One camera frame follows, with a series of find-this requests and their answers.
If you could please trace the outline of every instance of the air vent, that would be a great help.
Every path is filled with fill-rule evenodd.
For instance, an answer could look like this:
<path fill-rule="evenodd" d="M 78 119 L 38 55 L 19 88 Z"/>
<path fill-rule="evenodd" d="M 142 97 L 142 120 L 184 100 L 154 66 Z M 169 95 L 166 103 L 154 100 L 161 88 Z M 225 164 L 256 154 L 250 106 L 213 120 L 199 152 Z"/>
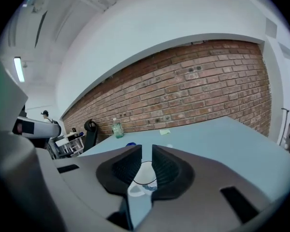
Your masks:
<path fill-rule="evenodd" d="M 223 188 L 220 192 L 226 198 L 242 223 L 250 221 L 258 214 L 258 211 L 235 187 Z"/>
<path fill-rule="evenodd" d="M 57 168 L 57 170 L 58 170 L 59 174 L 62 174 L 62 173 L 72 171 L 74 169 L 78 169 L 78 168 L 79 168 L 79 166 L 72 164 L 72 165 Z"/>
<path fill-rule="evenodd" d="M 39 28 L 38 28 L 38 33 L 37 33 L 37 37 L 35 39 L 35 46 L 34 48 L 37 46 L 38 40 L 39 40 L 39 36 L 40 36 L 40 32 L 41 32 L 41 28 L 42 28 L 42 24 L 44 22 L 45 16 L 46 16 L 47 11 L 42 15 L 40 24 L 39 24 Z"/>

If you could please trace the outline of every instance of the white cup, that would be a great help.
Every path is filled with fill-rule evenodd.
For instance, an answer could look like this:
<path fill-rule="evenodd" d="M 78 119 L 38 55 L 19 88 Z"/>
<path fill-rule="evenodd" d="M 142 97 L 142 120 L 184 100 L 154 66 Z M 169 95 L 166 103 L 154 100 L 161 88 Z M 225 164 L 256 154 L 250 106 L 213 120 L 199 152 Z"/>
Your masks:
<path fill-rule="evenodd" d="M 151 166 L 151 161 L 145 161 L 128 187 L 128 194 L 132 197 L 140 197 L 144 194 L 151 195 L 155 190 L 157 190 L 155 171 Z"/>

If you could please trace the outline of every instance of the white ceiling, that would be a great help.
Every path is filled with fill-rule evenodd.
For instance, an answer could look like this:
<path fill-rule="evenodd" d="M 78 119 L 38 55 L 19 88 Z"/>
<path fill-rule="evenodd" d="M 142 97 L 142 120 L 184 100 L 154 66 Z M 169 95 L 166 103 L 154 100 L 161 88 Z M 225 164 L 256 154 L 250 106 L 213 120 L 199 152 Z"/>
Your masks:
<path fill-rule="evenodd" d="M 112 4 L 108 0 L 29 0 L 20 6 L 8 23 L 0 39 L 0 59 L 18 82 L 14 57 L 21 57 L 26 89 L 35 86 L 54 86 L 62 60 L 81 29 L 102 8 Z M 38 28 L 43 14 L 38 42 Z"/>

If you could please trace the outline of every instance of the cable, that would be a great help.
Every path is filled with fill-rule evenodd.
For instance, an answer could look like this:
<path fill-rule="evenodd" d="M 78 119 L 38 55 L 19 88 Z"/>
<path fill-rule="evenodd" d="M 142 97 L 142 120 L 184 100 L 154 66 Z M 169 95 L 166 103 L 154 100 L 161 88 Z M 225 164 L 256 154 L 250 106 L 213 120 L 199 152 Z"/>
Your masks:
<path fill-rule="evenodd" d="M 288 109 L 286 109 L 286 108 L 281 108 L 281 110 L 286 110 L 287 113 L 286 113 L 285 126 L 284 126 L 284 130 L 283 130 L 283 132 L 282 132 L 282 135 L 281 135 L 281 139 L 280 139 L 279 146 L 281 145 L 282 138 L 284 137 L 284 134 L 285 134 L 285 129 L 286 129 L 286 125 L 287 125 L 288 112 L 290 112 L 290 110 L 288 110 Z"/>

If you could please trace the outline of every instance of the person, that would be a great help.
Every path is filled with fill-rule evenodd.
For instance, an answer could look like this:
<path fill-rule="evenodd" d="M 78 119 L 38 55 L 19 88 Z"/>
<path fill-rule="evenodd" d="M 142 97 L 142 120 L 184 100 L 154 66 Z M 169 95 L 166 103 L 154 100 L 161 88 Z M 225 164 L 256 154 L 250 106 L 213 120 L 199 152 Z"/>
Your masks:
<path fill-rule="evenodd" d="M 44 118 L 44 122 L 46 123 L 52 123 L 52 119 L 48 117 L 48 111 L 44 110 L 43 113 L 41 113 Z"/>

